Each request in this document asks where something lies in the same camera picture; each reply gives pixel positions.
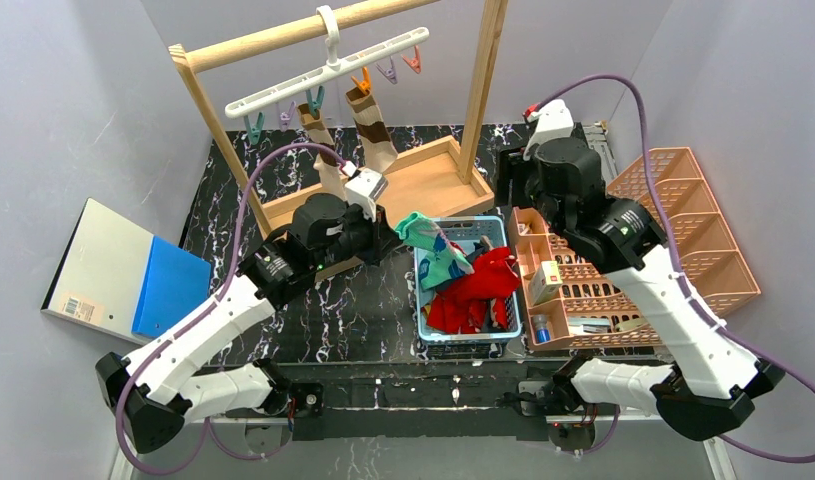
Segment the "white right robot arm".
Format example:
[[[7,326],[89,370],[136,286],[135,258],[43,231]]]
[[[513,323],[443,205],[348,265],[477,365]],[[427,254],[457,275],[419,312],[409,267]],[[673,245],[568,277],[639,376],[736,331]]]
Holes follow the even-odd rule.
[[[556,138],[497,155],[495,201],[532,208],[570,248],[631,300],[672,355],[668,365],[612,363],[577,355],[550,382],[547,402],[573,411],[610,403],[659,415],[702,441],[734,430],[784,371],[730,339],[686,276],[667,236],[638,201],[611,195],[598,154]]]

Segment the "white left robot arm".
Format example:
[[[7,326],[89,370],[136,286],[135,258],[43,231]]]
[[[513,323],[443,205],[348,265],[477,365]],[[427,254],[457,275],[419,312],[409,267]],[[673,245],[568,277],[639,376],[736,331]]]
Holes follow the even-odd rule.
[[[401,243],[378,205],[315,195],[234,266],[219,290],[157,339],[95,365],[118,434],[140,454],[174,439],[191,422],[237,409],[282,414],[304,393],[267,358],[213,373],[201,369],[220,349],[303,296],[326,269],[357,258],[378,264]]]

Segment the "mint green patterned sock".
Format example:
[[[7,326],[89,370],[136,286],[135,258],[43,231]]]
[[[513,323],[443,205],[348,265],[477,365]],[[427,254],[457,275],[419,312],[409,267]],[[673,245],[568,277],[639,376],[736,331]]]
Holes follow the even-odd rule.
[[[426,256],[418,267],[418,280],[423,289],[432,290],[449,280],[474,272],[466,255],[448,239],[431,218],[412,212],[394,228],[403,244],[423,250]]]

